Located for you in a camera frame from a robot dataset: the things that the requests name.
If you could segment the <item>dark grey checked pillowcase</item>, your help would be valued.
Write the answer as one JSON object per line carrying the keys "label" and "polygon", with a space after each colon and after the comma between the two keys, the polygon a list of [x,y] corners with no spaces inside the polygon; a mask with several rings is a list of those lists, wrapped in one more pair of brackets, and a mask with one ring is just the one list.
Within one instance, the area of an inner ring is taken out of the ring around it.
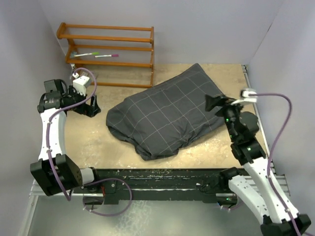
{"label": "dark grey checked pillowcase", "polygon": [[198,63],[143,92],[126,97],[106,117],[110,133],[145,161],[167,158],[224,124],[205,110],[205,96],[222,92]]}

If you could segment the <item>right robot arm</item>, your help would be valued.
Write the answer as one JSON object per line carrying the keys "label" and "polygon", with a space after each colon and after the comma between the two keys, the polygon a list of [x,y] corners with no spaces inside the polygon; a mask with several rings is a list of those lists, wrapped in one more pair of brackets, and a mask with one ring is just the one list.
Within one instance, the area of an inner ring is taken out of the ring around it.
{"label": "right robot arm", "polygon": [[266,156],[255,137],[259,131],[258,117],[242,110],[245,104],[256,101],[256,93],[252,91],[244,91],[240,99],[205,96],[205,111],[220,108],[216,116],[224,119],[232,153],[255,183],[251,187],[237,168],[230,168],[220,173],[219,187],[241,198],[260,223],[263,235],[301,236],[311,220],[291,203],[271,171],[271,157]]}

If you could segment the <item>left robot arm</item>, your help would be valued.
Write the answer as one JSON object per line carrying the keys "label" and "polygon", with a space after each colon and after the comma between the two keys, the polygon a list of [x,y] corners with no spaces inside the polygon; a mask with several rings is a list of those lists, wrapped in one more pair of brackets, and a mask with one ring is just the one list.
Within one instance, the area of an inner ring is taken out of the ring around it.
{"label": "left robot arm", "polygon": [[86,89],[90,84],[87,76],[74,79],[70,86],[61,79],[44,82],[45,93],[37,106],[42,121],[41,151],[38,161],[30,165],[30,172],[47,196],[82,185],[91,193],[101,188],[94,168],[80,169],[65,148],[67,112],[73,110],[92,118],[101,111],[96,95],[91,96],[90,104],[86,103]]}

